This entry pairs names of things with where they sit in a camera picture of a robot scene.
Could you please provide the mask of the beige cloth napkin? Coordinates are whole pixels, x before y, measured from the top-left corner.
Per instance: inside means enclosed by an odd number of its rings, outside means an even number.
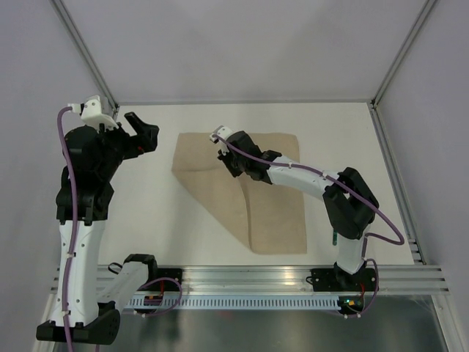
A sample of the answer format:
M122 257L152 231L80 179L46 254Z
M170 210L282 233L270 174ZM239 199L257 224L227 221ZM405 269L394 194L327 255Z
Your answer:
M181 133L171 171L188 193L228 232L256 254L306 254L300 191L248 175L233 177L205 133Z

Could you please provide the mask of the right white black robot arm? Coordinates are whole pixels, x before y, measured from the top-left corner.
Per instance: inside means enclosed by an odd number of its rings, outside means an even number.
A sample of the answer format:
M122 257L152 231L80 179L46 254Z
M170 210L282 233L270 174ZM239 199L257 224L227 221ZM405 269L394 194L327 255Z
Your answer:
M210 140L221 145L218 159L233 177L246 174L252 180L293 188L323 201L338 246L335 284L340 290L352 290L365 282L364 233L375 220L379 202L356 169L311 171L279 152L260 150L245 131L225 126L211 133Z

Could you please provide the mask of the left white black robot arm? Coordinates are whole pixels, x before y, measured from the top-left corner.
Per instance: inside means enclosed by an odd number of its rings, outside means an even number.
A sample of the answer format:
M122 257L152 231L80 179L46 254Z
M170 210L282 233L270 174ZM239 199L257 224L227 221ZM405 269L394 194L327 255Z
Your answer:
M114 195L111 180L123 161L151 153L158 146L159 127L125 114L130 135L117 124L107 128L83 125L65 133L57 119L66 166L56 196L61 238L59 284L50 317L37 327L39 341L110 345L119 331L121 314L137 290L153 290L160 281L152 254L129 254L120 272L97 292L100 245Z

